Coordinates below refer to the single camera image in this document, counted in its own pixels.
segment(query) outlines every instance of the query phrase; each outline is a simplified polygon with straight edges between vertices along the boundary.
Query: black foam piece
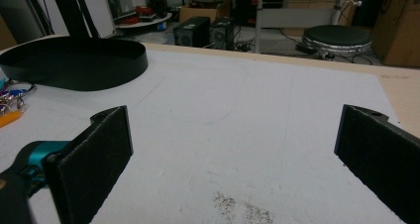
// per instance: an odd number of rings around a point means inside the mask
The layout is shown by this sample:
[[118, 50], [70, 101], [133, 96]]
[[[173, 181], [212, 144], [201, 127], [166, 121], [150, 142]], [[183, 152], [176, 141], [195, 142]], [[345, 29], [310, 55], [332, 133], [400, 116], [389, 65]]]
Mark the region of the black foam piece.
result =
[[59, 37], [30, 42], [0, 55], [7, 77], [77, 91], [127, 83], [148, 68], [142, 44], [112, 39]]
[[62, 224], [90, 223], [133, 154], [125, 106], [91, 120], [62, 151], [43, 159]]
[[335, 154], [406, 223], [420, 223], [420, 139], [366, 108], [345, 105]]

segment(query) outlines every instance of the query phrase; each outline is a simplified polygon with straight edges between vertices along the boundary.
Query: desk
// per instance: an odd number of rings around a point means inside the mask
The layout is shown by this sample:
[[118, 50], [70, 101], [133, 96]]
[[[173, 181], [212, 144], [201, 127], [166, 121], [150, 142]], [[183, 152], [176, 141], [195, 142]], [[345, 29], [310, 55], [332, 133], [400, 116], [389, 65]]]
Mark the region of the desk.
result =
[[[0, 169], [125, 104], [134, 155], [93, 223], [400, 223], [333, 150], [343, 102], [419, 136], [419, 70], [146, 46], [150, 67], [127, 84], [27, 96], [0, 129]], [[31, 204], [57, 223], [48, 190]]]
[[[341, 8], [344, 0], [338, 0], [337, 6]], [[333, 9], [263, 9], [263, 0], [259, 0], [257, 6], [257, 23], [256, 23], [256, 43], [255, 53], [260, 52], [260, 35], [261, 28], [308, 28], [317, 25], [328, 24], [332, 15]], [[337, 10], [333, 17], [333, 24], [337, 24], [340, 17], [340, 10]], [[309, 21], [302, 21], [301, 19], [311, 18]]]

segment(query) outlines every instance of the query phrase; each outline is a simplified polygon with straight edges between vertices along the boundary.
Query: power supply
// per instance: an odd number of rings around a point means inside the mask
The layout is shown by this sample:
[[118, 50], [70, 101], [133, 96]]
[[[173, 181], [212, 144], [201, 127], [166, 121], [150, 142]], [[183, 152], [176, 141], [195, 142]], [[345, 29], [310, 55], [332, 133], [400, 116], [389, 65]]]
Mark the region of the power supply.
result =
[[217, 18], [210, 25], [210, 44], [216, 50], [234, 50], [234, 19]]
[[209, 17], [191, 17], [173, 28], [177, 46], [204, 48], [209, 43]]

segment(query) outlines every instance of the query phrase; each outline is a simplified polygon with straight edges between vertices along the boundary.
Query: black stool seat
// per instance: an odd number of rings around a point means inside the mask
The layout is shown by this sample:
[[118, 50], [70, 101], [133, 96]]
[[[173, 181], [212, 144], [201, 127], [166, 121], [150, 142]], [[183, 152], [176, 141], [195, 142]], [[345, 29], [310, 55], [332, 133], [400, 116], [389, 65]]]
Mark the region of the black stool seat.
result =
[[306, 29], [302, 41], [317, 50], [327, 52], [360, 52], [370, 46], [370, 34], [362, 29], [324, 25]]

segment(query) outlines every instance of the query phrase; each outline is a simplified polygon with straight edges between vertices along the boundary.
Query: floor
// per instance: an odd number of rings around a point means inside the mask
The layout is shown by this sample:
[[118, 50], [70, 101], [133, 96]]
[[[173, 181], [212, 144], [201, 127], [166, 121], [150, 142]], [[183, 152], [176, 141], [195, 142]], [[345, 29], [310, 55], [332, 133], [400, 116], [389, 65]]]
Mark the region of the floor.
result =
[[[141, 43], [174, 45], [173, 28], [176, 22], [167, 22], [166, 29], [159, 32], [156, 25], [147, 28], [125, 30], [120, 39], [136, 41]], [[235, 45], [236, 51], [251, 53], [254, 47], [255, 28], [236, 27]], [[299, 52], [295, 46], [300, 42], [298, 37], [287, 37], [280, 29], [262, 29], [261, 34], [261, 54], [278, 56], [295, 56], [320, 59], [319, 54], [308, 55]], [[335, 61], [353, 62], [366, 65], [382, 65], [374, 52], [364, 52], [358, 55], [338, 55]]]

